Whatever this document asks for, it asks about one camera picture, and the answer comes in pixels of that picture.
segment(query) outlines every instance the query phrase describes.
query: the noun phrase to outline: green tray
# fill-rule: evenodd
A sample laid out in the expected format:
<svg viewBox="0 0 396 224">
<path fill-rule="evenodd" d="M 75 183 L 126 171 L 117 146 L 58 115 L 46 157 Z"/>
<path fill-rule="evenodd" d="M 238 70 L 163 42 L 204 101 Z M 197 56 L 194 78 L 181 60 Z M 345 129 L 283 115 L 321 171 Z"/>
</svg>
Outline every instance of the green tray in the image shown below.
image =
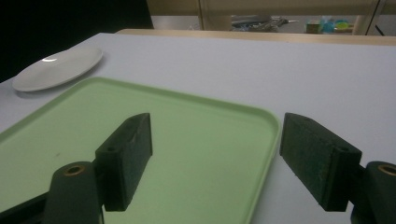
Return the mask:
<svg viewBox="0 0 396 224">
<path fill-rule="evenodd" d="M 151 114 L 154 154 L 106 223 L 249 223 L 276 149 L 266 110 L 91 78 L 0 134 L 0 211 L 48 191 L 55 170 L 93 161 L 127 118 Z"/>
</svg>

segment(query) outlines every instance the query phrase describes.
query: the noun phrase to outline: brass screw hole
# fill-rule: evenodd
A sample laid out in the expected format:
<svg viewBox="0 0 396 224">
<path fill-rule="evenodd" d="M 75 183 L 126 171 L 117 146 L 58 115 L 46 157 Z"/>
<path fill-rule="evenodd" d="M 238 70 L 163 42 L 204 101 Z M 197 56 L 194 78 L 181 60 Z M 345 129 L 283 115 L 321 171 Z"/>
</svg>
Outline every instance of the brass screw hole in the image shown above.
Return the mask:
<svg viewBox="0 0 396 224">
<path fill-rule="evenodd" d="M 396 176 L 396 166 L 393 165 L 387 165 L 387 164 L 382 164 L 378 166 L 378 169 L 382 172 L 384 172 L 387 175 L 394 175 Z"/>
<path fill-rule="evenodd" d="M 66 171 L 64 171 L 64 175 L 79 175 L 85 170 L 85 167 L 82 165 L 74 165 L 69 167 Z"/>
</svg>

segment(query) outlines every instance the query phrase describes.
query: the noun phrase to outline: white plate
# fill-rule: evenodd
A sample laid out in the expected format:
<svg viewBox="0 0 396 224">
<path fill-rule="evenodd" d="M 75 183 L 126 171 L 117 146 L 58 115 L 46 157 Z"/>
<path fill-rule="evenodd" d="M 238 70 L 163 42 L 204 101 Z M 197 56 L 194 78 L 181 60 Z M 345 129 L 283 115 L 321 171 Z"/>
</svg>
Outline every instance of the white plate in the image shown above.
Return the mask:
<svg viewBox="0 0 396 224">
<path fill-rule="evenodd" d="M 103 52 L 96 48 L 72 48 L 40 60 L 17 74 L 12 87 L 17 91 L 40 91 L 68 82 L 94 67 Z"/>
</svg>

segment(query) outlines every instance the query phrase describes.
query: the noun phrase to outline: light green plastic tray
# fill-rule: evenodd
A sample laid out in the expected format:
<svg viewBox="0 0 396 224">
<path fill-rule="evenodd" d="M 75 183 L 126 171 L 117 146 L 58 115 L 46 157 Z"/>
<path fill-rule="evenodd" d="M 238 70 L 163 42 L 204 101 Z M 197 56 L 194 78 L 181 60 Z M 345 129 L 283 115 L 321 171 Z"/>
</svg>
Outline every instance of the light green plastic tray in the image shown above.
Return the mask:
<svg viewBox="0 0 396 224">
<path fill-rule="evenodd" d="M 270 112 L 104 78 L 80 82 L 0 134 L 0 211 L 48 191 L 55 170 L 93 161 L 127 118 L 151 114 L 154 154 L 114 223 L 249 223 L 273 158 Z"/>
</svg>

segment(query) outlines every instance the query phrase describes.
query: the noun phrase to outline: white table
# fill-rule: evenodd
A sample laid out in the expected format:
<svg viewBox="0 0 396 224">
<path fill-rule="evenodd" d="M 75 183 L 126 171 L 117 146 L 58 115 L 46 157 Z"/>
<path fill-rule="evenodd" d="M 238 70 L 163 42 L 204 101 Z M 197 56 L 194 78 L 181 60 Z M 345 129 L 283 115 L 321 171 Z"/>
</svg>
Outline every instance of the white table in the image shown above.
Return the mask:
<svg viewBox="0 0 396 224">
<path fill-rule="evenodd" d="M 359 148 L 361 165 L 396 163 L 396 47 L 136 33 L 82 42 L 104 59 L 61 87 L 16 92 L 12 79 L 0 83 L 0 132 L 84 78 L 111 77 L 267 108 L 280 120 L 305 115 Z M 324 212 L 277 152 L 252 223 L 348 223 L 350 211 Z"/>
</svg>

